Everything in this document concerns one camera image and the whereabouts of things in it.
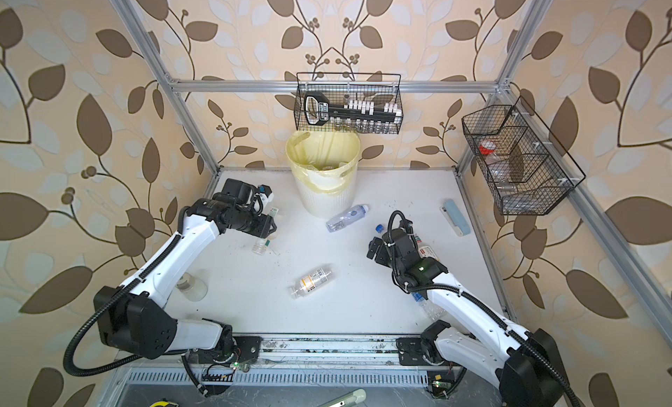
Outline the clear bottle yellow label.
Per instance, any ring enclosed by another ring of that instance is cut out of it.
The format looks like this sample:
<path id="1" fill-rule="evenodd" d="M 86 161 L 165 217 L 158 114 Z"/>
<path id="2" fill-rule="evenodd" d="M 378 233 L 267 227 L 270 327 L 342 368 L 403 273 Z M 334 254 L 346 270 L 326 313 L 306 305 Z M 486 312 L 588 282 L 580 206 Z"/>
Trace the clear bottle yellow label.
<path id="1" fill-rule="evenodd" d="M 294 299 L 308 296 L 326 285 L 333 275 L 334 272 L 330 267 L 319 267 L 312 272 L 306 273 L 290 288 L 290 295 Z"/>

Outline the water bottle blue label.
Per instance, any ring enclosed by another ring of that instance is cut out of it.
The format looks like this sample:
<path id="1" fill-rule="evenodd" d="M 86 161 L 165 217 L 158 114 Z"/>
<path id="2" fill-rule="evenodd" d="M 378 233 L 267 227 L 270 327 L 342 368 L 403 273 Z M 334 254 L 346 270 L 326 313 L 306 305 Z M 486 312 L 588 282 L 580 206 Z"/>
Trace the water bottle blue label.
<path id="1" fill-rule="evenodd" d="M 446 314 L 446 311 L 443 308 L 435 305 L 430 300 L 427 300 L 420 293 L 411 293 L 411 295 L 416 301 L 416 304 L 422 308 L 425 316 L 431 322 L 441 320 L 442 317 Z"/>

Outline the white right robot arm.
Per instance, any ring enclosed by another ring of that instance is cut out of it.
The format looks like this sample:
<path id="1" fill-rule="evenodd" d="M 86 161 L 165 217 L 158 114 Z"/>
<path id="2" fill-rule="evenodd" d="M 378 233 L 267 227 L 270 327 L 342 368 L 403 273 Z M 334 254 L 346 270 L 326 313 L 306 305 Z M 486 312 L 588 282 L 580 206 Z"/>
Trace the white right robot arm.
<path id="1" fill-rule="evenodd" d="M 579 406 L 554 338 L 498 314 L 467 291 L 432 257 L 423 257 L 406 228 L 390 230 L 369 242 L 367 257 L 390 268 L 394 284 L 442 308 L 467 331 L 437 320 L 423 331 L 427 363 L 453 362 L 488 381 L 508 406 L 554 406 L 562 398 Z"/>

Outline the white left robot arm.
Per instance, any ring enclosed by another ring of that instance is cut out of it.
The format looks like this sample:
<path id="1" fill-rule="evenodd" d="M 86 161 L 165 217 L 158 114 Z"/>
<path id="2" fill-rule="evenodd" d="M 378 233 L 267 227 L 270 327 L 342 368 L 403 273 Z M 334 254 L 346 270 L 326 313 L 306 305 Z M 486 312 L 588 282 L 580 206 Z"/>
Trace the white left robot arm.
<path id="1" fill-rule="evenodd" d="M 185 206 L 171 238 L 130 278 L 116 288 L 104 286 L 94 297 L 94 314 L 66 347 L 63 368 L 73 377 L 92 377 L 141 358 L 204 350 L 217 363 L 227 363 L 238 351 L 229 324 L 208 319 L 177 320 L 166 304 L 180 279 L 209 244 L 227 230 L 265 238 L 277 229 L 264 206 L 273 193 L 268 186 L 217 193 Z M 95 368 L 75 364 L 75 351 L 85 334 L 97 327 L 101 342 L 126 353 L 121 360 Z"/>

